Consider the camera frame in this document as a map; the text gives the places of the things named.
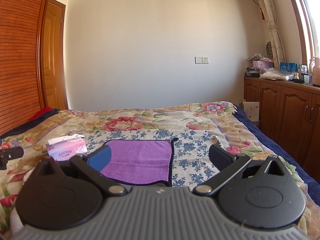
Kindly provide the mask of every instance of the cabinet door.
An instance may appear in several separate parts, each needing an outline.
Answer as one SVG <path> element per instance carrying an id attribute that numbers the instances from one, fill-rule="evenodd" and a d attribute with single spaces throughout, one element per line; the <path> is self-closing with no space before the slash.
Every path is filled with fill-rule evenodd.
<path id="1" fill-rule="evenodd" d="M 260 82 L 259 87 L 260 130 L 274 140 L 279 116 L 281 86 Z"/>
<path id="2" fill-rule="evenodd" d="M 320 182 L 320 95 L 312 95 L 311 114 L 309 118 L 308 130 L 304 140 L 299 162 L 303 169 Z"/>
<path id="3" fill-rule="evenodd" d="M 312 93 L 281 87 L 276 142 L 296 161 L 307 132 Z"/>
<path id="4" fill-rule="evenodd" d="M 256 102 L 257 91 L 259 90 L 259 81 L 244 80 L 244 99 L 248 102 Z"/>

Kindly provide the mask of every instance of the slatted wood panel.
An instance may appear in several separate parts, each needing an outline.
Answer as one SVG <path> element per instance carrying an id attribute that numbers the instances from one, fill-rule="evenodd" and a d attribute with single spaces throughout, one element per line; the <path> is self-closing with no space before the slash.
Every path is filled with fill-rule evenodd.
<path id="1" fill-rule="evenodd" d="M 0 0 L 0 135 L 41 109 L 37 37 L 43 0 Z"/>

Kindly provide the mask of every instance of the gray ribbed surface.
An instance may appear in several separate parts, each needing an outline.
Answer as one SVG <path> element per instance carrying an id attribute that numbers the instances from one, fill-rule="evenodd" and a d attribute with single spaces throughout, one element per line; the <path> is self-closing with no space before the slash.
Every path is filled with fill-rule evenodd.
<path id="1" fill-rule="evenodd" d="M 267 233 L 227 220 L 213 200 L 187 187 L 134 187 L 123 197 L 110 198 L 89 222 L 62 231 L 26 226 L 13 240 L 299 240 L 308 239 L 296 227 Z"/>

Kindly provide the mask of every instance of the metal handle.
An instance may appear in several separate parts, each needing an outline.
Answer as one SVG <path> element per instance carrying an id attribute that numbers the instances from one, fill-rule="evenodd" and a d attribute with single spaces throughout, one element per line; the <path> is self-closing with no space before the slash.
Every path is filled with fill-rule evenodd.
<path id="1" fill-rule="evenodd" d="M 305 114 L 304 114 L 304 119 L 305 119 L 305 120 L 308 120 L 308 118 L 307 118 L 307 112 L 308 112 L 308 106 L 306 107 L 306 112 L 305 112 Z"/>
<path id="2" fill-rule="evenodd" d="M 310 112 L 310 119 L 309 119 L 310 122 L 312 122 L 312 112 L 313 112 L 313 108 L 311 108 L 311 112 Z"/>

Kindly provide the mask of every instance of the red fabric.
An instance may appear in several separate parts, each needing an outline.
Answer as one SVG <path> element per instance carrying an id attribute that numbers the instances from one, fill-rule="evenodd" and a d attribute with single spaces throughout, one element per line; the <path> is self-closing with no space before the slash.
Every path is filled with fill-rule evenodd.
<path id="1" fill-rule="evenodd" d="M 28 121 L 31 121 L 33 119 L 36 119 L 37 117 L 41 116 L 41 114 L 44 114 L 45 112 L 50 111 L 52 108 L 50 106 L 47 106 L 43 109 L 41 109 L 39 112 L 37 112 L 33 117 L 31 117 Z"/>

